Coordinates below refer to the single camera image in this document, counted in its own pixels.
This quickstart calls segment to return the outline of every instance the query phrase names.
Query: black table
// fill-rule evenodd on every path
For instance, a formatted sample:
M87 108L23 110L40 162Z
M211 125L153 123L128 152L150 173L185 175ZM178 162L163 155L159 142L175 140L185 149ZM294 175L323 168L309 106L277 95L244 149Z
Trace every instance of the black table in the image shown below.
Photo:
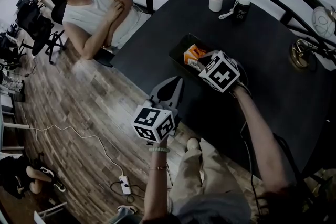
M319 62L316 72L297 71L289 59L289 47L297 37L254 4L241 24L234 24L229 18L219 20L218 16L228 12L234 1L224 0L222 11L213 13L208 9L208 0L169 0L111 63L147 94L163 80L182 76L182 122L249 170L246 148L239 135L245 119L237 101L229 93L216 92L191 77L169 56L188 33L226 52L244 66L254 101L273 132L286 139L302 171L327 114L331 73ZM292 179L286 161L285 167Z

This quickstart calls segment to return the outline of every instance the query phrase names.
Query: apriltag cube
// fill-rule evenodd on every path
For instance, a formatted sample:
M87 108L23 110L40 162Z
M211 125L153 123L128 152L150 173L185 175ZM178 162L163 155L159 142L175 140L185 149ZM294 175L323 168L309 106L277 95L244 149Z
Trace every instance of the apriltag cube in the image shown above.
M139 105L132 126L138 137L160 143L175 128L175 122L170 110Z
M225 92L240 76L236 63L220 51L199 76L212 88Z

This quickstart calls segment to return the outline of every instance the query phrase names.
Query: beige pants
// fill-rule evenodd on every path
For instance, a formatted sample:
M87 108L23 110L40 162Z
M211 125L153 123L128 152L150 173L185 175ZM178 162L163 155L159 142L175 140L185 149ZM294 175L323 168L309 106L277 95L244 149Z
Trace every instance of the beige pants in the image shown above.
M200 150L187 151L170 192L170 203L188 200L199 194L221 194L228 191L242 193L241 188L224 163L219 152L205 140ZM200 176L200 156L203 157L204 182Z

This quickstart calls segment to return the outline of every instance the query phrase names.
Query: knee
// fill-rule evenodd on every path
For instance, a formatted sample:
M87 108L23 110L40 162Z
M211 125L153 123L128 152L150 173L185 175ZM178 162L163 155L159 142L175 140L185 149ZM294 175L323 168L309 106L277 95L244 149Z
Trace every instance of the knee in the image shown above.
M30 178L34 178L35 170L31 166L27 166L26 173Z
M36 182L31 182L29 184L29 189L32 193L34 194L39 194L41 192L41 185L39 183Z

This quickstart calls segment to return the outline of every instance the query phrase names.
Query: wooden floor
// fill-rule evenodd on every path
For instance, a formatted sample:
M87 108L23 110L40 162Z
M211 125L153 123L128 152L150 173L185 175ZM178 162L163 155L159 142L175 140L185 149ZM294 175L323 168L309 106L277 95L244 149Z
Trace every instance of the wooden floor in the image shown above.
M28 44L32 41L25 35ZM31 56L21 74L34 66ZM115 68L104 67L97 62L80 59L72 44L61 53L55 53L54 65L41 52L36 57L34 75L26 78L26 102L16 103L18 123L38 129L53 124L60 128L72 126L82 136L98 136L107 154L124 169L131 185L145 189L148 180L150 153L144 140L139 139L130 124L137 105L147 98ZM119 205L127 204L125 197L116 195L110 184L118 181L120 170L104 155L96 138L81 139L73 130L63 132L55 127L47 132L27 130L23 133L26 153L30 158L44 152L45 162L52 168L67 188L61 201L67 201L68 210L81 223L104 223L113 217ZM185 144L193 133L183 124L178 127L175 139L169 139L168 164L172 178L176 177ZM224 158L237 178L253 211L255 202L249 172ZM257 193L261 194L261 182L255 178ZM133 191L144 195L138 188ZM135 197L133 205L143 211L143 199Z

